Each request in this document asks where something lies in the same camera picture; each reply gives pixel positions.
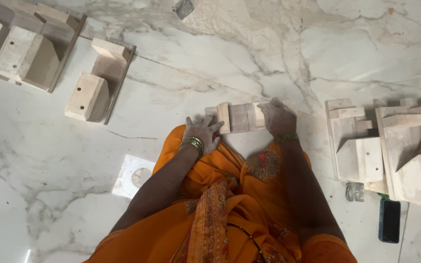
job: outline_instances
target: woman's right hand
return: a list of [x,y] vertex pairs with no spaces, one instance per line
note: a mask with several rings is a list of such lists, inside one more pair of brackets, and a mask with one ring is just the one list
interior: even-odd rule
[[274,138],[297,132],[297,114],[285,106],[278,98],[258,105],[264,114],[266,128]]

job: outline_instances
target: white marble floor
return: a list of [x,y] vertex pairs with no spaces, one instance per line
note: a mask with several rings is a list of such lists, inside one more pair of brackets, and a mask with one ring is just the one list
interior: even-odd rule
[[[377,238],[380,197],[350,203],[333,179],[324,100],[421,97],[421,1],[48,0],[88,19],[52,94],[0,80],[0,263],[81,262],[129,200],[110,194],[126,154],[155,161],[172,128],[218,103],[292,99],[298,132],[360,263],[421,262],[421,206],[400,244]],[[137,45],[107,126],[63,114],[93,37]],[[267,132],[223,138],[244,157]]]

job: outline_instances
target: green bangle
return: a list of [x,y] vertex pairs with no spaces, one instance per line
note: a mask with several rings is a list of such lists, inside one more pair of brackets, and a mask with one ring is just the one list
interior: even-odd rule
[[286,141],[293,141],[298,140],[298,134],[296,133],[288,133],[288,134],[282,134],[277,136],[277,138],[274,138],[274,143],[277,145],[280,145]]
[[197,148],[197,151],[199,152],[199,157],[197,158],[197,160],[200,159],[204,154],[204,143],[198,137],[187,137],[181,142],[180,146],[178,147],[178,150],[180,150],[183,144],[190,144]]

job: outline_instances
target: woman's left hand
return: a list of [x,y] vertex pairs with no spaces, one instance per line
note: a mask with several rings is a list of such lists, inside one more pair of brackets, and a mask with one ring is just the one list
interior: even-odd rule
[[201,139],[204,143],[203,155],[215,151],[220,142],[220,137],[217,137],[212,141],[212,135],[224,125],[224,122],[221,121],[209,127],[211,121],[212,115],[207,115],[206,118],[204,118],[204,121],[198,117],[194,124],[191,122],[190,117],[186,117],[186,129],[184,130],[183,140],[188,137],[198,137]]

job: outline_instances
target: woman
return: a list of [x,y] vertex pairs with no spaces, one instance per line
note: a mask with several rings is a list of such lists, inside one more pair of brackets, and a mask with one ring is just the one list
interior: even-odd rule
[[274,142],[243,161],[212,117],[175,128],[153,176],[87,263],[355,263],[278,99],[262,108]]

